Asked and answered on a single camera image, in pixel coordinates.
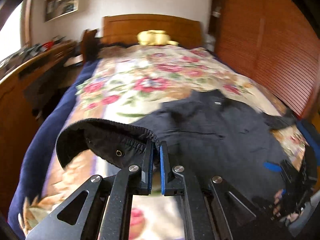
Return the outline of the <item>person's right hand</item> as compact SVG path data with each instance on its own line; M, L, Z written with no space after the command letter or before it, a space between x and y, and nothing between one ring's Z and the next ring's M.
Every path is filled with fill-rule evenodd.
M284 201L283 201L284 194L285 194L285 190L281 189L274 195L273 215L276 216L277 218L282 217L282 215L280 214L280 211L284 205ZM290 223L293 223L298 218L299 218L298 213L291 213L285 217L285 221L289 221Z

